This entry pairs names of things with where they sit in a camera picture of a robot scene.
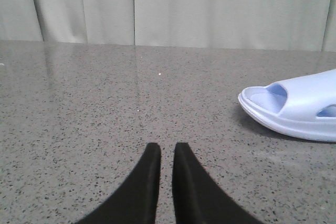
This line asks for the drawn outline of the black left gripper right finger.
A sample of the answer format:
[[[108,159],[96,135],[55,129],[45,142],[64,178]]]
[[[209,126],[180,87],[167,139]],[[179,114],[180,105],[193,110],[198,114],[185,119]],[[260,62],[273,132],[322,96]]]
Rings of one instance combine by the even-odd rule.
[[[175,146],[172,191],[176,223],[259,223],[212,180],[187,143]]]

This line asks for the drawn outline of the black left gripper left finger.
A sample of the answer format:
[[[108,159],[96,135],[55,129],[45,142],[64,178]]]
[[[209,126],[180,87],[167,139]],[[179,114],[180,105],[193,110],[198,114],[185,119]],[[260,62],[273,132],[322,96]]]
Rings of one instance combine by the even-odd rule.
[[[149,143],[119,188],[77,223],[155,223],[160,171],[161,149]]]

